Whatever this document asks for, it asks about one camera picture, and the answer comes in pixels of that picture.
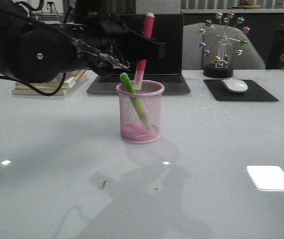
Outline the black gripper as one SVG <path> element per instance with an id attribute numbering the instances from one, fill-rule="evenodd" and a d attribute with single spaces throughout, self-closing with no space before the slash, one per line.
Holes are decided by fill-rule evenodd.
<path id="1" fill-rule="evenodd" d="M 118 16 L 106 12 L 104 0 L 77 0 L 74 21 L 67 24 L 73 50 L 67 70 L 93 70 L 108 77 L 115 68 L 129 70 L 129 61 L 162 59 L 166 44 L 129 30 Z"/>

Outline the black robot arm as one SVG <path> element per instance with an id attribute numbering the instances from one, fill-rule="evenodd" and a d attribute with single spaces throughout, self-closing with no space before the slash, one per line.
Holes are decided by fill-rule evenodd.
<path id="1" fill-rule="evenodd" d="M 60 73 L 90 69 L 107 77 L 114 68 L 165 56 L 165 44 L 146 38 L 103 0 L 78 0 L 74 22 L 43 23 L 27 3 L 0 0 L 0 74 L 25 83 L 44 83 Z"/>

